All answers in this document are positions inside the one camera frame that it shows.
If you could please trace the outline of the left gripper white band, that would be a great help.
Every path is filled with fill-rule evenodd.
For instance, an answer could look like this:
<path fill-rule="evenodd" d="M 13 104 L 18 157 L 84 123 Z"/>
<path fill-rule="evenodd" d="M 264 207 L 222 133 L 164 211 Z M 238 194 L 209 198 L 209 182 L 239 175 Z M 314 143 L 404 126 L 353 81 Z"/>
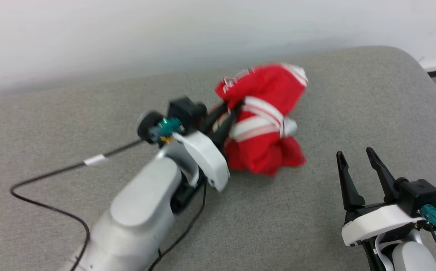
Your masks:
<path fill-rule="evenodd" d="M 203 171 L 209 185 L 218 192 L 223 192 L 230 178 L 228 163 L 219 149 L 224 149 L 243 104 L 240 101 L 232 109 L 228 109 L 226 103 L 214 107 L 202 122 L 202 132 L 195 131 L 186 136 L 177 132 L 172 134 Z M 204 133 L 212 133 L 212 140 Z"/>

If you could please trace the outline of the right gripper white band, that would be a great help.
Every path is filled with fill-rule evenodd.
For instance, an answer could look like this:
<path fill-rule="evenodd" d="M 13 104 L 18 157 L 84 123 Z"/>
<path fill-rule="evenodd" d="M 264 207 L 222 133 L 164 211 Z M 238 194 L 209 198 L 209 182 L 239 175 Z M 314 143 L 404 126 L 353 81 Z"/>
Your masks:
<path fill-rule="evenodd" d="M 373 170 L 377 172 L 380 185 L 384 192 L 384 202 L 393 204 L 399 197 L 399 192 L 394 188 L 395 178 L 388 168 L 379 158 L 378 154 L 370 146 L 366 148 L 366 153 Z M 349 174 L 349 165 L 342 151 L 336 154 L 338 175 L 343 200 L 343 207 L 346 211 L 353 211 L 365 206 L 364 197 L 358 194 L 352 177 Z M 416 223 L 425 220 L 422 216 L 417 218 L 410 217 L 396 204 L 380 207 L 371 213 L 362 215 L 342 227 L 341 235 L 344 244 L 351 246 L 358 244 L 359 241 L 378 236 L 389 230 L 400 228 L 409 223 Z"/>

